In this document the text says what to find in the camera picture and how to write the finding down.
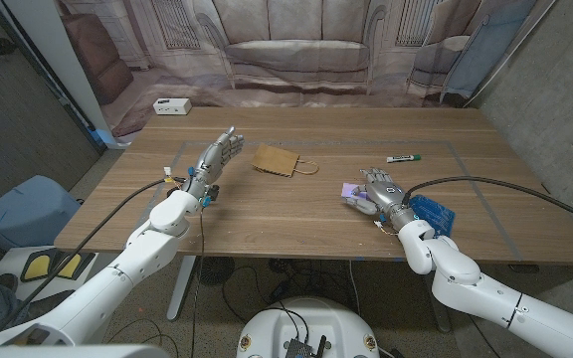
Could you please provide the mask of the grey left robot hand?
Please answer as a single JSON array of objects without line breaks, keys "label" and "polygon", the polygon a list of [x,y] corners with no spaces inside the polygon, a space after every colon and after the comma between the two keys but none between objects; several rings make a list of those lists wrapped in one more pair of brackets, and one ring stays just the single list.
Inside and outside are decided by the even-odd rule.
[{"label": "grey left robot hand", "polygon": [[242,151],[244,142],[244,136],[236,135],[235,127],[230,127],[200,154],[181,190],[201,201],[221,176],[226,164]]}]

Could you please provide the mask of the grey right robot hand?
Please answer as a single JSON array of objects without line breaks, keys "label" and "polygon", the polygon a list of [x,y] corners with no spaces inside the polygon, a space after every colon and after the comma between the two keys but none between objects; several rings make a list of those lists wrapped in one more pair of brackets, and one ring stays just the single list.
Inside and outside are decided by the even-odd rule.
[{"label": "grey right robot hand", "polygon": [[390,175],[379,168],[361,169],[366,183],[358,185],[349,197],[343,197],[344,203],[353,206],[366,215],[382,214],[399,232],[405,225],[415,221],[415,212],[402,201],[405,196]]}]

